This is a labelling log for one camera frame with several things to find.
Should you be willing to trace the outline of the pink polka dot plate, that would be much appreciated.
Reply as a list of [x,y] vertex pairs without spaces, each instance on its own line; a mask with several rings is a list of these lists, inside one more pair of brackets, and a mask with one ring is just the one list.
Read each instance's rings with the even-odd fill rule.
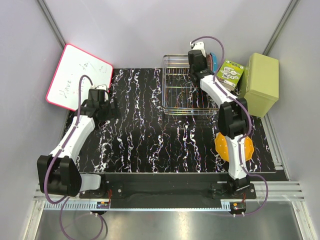
[[212,72],[214,67],[213,57],[209,53],[206,55],[207,68]]

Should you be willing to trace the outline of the blue polka dot plate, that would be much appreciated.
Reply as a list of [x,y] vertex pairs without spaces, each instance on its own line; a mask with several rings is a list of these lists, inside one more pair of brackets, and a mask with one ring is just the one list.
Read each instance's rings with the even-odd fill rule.
[[218,70],[218,59],[217,59],[217,56],[213,52],[211,52],[210,55],[212,57],[212,71],[214,73],[216,73]]

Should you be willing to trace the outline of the orange polka dot plate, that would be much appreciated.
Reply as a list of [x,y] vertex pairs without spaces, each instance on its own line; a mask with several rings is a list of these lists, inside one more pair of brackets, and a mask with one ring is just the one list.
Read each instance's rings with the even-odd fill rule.
[[[219,156],[226,162],[229,162],[229,153],[228,153],[228,146],[225,136],[223,136],[220,132],[214,139],[215,143],[215,151],[219,154]],[[247,136],[244,140],[244,153],[245,153],[245,161],[249,161],[253,153],[255,151],[254,144],[252,139]]]

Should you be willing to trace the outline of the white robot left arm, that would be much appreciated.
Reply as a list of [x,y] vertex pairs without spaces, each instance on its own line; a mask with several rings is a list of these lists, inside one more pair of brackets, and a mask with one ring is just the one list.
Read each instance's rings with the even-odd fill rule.
[[95,173],[80,173],[76,160],[86,139],[100,123],[120,116],[118,102],[104,86],[90,88],[88,97],[75,112],[72,124],[58,146],[48,155],[37,160],[40,191],[44,194],[75,197],[90,191],[103,198],[108,186],[102,176]]

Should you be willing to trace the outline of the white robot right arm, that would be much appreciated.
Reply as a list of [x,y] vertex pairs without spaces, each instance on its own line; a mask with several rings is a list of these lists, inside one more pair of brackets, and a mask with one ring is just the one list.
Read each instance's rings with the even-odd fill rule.
[[228,180],[223,191],[232,198],[239,198],[250,186],[245,164],[245,138],[251,132],[252,122],[247,101],[223,87],[207,68],[207,60],[201,50],[192,49],[187,56],[191,79],[219,105],[218,130],[225,137],[229,161]]

